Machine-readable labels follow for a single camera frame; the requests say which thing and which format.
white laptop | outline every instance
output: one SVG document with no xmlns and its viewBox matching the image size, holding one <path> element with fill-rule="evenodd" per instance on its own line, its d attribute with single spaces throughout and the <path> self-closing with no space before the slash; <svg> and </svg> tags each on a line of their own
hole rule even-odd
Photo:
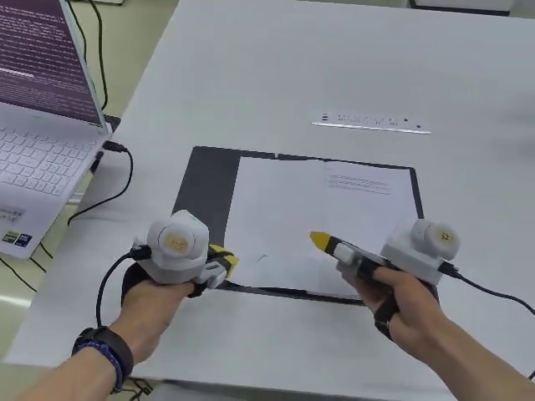
<svg viewBox="0 0 535 401">
<path fill-rule="evenodd" d="M 0 0 L 1 253 L 32 255 L 109 137 L 64 0 Z"/>
</svg>

outlet strip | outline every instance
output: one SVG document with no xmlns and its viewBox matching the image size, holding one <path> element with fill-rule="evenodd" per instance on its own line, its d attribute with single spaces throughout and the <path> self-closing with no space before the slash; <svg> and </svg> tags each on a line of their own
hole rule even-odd
<svg viewBox="0 0 535 401">
<path fill-rule="evenodd" d="M 319 127 L 368 129 L 371 131 L 404 132 L 430 135 L 431 129 L 423 119 L 414 117 L 391 117 L 372 114 L 322 113 L 313 119 Z"/>
</svg>

hand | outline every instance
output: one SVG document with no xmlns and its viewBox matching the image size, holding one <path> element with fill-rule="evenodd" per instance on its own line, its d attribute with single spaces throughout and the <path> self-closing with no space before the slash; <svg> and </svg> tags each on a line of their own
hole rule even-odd
<svg viewBox="0 0 535 401">
<path fill-rule="evenodd" d="M 344 279 L 362 297 L 366 306 L 375 313 L 388 292 L 354 276 L 343 273 Z M 425 361 L 427 351 L 432 347 L 442 330 L 451 325 L 436 299 L 414 276 L 379 267 L 374 279 L 394 288 L 395 300 L 400 307 L 390 320 L 390 336 L 405 352 Z"/>
<path fill-rule="evenodd" d="M 134 364 L 156 350 L 182 299 L 193 292 L 190 282 L 162 286 L 145 280 L 128 291 L 119 318 L 110 329 L 119 334 L 134 355 Z"/>
</svg>

paper sheet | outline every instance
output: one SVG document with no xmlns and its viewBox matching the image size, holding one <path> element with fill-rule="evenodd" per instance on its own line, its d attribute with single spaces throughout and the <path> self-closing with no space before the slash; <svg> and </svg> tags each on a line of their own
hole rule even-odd
<svg viewBox="0 0 535 401">
<path fill-rule="evenodd" d="M 408 170 L 242 158 L 225 234 L 225 246 L 240 257 L 230 281 L 355 298 L 309 232 L 378 253 L 407 217 L 417 219 Z"/>
</svg>

clipboard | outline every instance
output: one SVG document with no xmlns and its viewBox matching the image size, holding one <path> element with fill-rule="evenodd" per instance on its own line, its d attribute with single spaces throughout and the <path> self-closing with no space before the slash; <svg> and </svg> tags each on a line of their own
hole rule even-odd
<svg viewBox="0 0 535 401">
<path fill-rule="evenodd" d="M 419 218 L 424 218 L 418 180 L 416 179 L 416 171 L 412 167 L 377 165 L 357 161 L 196 146 L 191 151 L 190 159 L 186 167 L 186 173 L 182 179 L 181 187 L 178 191 L 172 212 L 175 213 L 176 211 L 186 209 L 205 223 L 210 230 L 210 243 L 224 245 L 228 214 L 231 209 L 237 170 L 242 157 L 270 160 L 342 161 L 344 163 L 370 165 L 384 169 L 408 170 L 410 172 L 410 181 L 412 184 L 416 212 Z M 286 288 L 245 287 L 229 281 L 221 284 L 218 289 L 269 295 L 273 297 L 290 297 L 349 305 L 364 305 L 360 300 L 326 297 L 311 294 L 303 290 L 288 290 Z"/>
</svg>

